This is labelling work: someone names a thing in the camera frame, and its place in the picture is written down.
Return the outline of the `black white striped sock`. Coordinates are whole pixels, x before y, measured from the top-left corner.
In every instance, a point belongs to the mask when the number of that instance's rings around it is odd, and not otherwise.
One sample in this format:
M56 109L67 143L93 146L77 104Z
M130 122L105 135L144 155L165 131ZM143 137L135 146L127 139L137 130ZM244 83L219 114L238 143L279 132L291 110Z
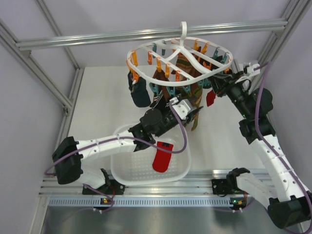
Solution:
M158 109L162 112L168 109L167 100L162 93L159 96L154 96L154 99L150 105L150 108Z

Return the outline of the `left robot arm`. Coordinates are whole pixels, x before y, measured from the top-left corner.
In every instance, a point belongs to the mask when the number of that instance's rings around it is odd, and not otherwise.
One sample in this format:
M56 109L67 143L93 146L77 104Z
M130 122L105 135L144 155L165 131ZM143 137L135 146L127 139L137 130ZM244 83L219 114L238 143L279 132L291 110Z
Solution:
M150 109L133 127L112 136L91 140L76 140L68 136L62 140L52 154L52 168L58 184L79 182L86 187L104 194L110 189L109 177L102 166L93 162L120 153L146 151L152 147L166 154L180 154L187 148L187 134L184 126L195 118L199 107L183 107L182 104L169 105L164 112ZM160 137L179 126L183 136L183 146L174 150L169 143L159 143Z

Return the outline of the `red santa sock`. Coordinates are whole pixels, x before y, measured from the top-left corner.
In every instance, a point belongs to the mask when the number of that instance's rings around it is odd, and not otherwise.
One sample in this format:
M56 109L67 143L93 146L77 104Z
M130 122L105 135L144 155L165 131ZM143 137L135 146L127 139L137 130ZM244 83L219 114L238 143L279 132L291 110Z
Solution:
M206 95L207 107L214 104L215 98L216 98L216 94L213 90L211 90L210 92L207 93L207 95Z

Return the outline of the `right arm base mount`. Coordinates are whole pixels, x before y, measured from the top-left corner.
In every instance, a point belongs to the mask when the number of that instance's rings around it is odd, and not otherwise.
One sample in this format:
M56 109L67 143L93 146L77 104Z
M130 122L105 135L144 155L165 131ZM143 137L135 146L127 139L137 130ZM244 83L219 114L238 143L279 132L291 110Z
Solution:
M229 171L224 179L212 179L213 194L225 197L226 195L243 194L244 191L237 186L237 177L244 173L250 173L246 168L234 168Z

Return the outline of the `aluminium top rail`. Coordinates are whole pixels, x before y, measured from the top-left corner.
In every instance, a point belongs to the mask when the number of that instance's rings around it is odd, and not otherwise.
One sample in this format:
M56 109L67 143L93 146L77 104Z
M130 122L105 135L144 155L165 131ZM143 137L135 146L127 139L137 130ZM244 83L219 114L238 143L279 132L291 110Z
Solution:
M233 22L211 25L188 26L187 36L209 36L231 33L249 33L262 31L282 31L288 21L285 18L263 19L245 22ZM91 35L57 36L53 38L23 39L16 42L22 50L61 48L93 44L105 44L126 41L176 38L182 35L182 27L144 29L123 32L108 32Z

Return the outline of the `brown sock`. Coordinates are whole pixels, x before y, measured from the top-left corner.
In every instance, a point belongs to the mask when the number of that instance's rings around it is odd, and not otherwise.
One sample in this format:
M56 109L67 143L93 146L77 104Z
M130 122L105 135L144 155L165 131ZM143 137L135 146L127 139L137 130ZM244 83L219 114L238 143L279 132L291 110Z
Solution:
M163 70L161 70L160 72L156 70L154 72L153 79L169 82L168 78L165 77L165 72Z

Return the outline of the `olive striped sock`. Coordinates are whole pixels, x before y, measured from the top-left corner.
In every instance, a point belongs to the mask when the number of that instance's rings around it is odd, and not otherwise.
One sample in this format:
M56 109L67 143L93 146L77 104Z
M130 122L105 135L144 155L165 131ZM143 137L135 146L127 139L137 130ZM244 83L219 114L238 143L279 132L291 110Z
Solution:
M182 53L178 54L177 61L176 61L175 65L176 65L176 67L179 68L179 70L186 72L187 74L191 75L194 78L201 75L201 73L191 65L191 63L188 61L188 59ZM201 99L202 99L203 88L201 86L199 86L197 82L191 84L190 90L187 92L184 90L184 88L187 89L188 87L187 86L176 87L176 89L178 90L178 93L181 93L183 97L187 96L187 97L191 98L192 105L199 107L199 105L201 103Z

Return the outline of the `plain red sock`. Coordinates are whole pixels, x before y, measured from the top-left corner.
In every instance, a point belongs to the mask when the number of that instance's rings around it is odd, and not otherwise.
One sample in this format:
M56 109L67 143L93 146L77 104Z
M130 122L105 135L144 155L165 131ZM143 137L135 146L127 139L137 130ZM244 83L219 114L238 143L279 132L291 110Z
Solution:
M172 151L173 145L167 142L157 142L157 147L161 149ZM170 160L171 160L171 153L164 152L162 150L157 149L154 161L152 163L152 167L156 172L164 173L168 170Z

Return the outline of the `white round clip hanger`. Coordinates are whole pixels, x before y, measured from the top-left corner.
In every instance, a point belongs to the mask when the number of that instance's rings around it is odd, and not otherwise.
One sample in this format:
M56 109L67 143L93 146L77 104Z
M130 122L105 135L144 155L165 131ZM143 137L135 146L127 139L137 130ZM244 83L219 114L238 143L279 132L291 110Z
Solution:
M130 50L126 64L133 83L144 79L161 86L188 86L229 69L234 58L228 49L187 34L183 21L178 38L158 39Z

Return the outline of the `orange clothes peg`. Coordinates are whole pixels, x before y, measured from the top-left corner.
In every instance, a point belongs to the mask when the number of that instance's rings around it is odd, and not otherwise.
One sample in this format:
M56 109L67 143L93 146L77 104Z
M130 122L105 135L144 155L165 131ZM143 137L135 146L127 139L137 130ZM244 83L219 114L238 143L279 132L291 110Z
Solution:
M156 69L158 72L162 71L162 66L161 66L161 57L156 58Z

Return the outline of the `translucent white plastic basket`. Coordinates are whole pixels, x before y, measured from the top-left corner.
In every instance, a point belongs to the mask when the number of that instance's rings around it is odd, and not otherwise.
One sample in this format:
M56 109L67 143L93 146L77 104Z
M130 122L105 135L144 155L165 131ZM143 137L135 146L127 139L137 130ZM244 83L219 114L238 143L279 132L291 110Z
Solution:
M189 145L179 154L169 154L154 147L111 156L115 180L127 186L171 182L183 178L192 162Z

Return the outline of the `teal clothes peg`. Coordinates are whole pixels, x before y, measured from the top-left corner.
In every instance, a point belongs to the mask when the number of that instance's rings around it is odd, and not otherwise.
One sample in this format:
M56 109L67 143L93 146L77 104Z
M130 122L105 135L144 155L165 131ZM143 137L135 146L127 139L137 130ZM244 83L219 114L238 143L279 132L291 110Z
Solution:
M176 88L175 87L167 86L166 89L167 89L168 94L171 97L175 97L176 96Z

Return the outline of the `navy blue sock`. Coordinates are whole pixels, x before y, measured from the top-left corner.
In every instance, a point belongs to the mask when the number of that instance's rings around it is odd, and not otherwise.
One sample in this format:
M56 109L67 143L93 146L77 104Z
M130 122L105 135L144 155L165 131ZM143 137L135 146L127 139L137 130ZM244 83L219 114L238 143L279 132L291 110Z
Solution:
M151 105L151 100L146 89L146 80L139 77L139 80L136 84L133 84L133 75L129 71L128 75L128 85L132 100L136 107L144 108Z

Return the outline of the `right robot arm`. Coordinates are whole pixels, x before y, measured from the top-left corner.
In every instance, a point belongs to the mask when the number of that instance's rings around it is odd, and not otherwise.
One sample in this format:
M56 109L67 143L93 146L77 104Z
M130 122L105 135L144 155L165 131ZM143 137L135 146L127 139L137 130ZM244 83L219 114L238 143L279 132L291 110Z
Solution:
M246 168L235 168L227 174L228 189L236 194L250 194L280 229L310 221L312 194L297 177L267 118L267 113L273 109L273 96L264 87L249 93L239 81L241 77L239 72L212 76L209 80L216 96L227 96L243 116L239 122L240 132L260 158L274 187L257 179Z

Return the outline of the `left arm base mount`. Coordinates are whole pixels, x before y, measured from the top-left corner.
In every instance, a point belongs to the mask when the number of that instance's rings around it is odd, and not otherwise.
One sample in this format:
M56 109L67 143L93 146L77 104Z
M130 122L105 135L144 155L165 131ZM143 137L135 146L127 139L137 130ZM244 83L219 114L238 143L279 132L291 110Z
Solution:
M103 185L97 190L106 195L123 195L125 191L125 185L117 182L115 179L110 180L111 185ZM83 187L83 195L99 195L99 193L92 191L91 189Z

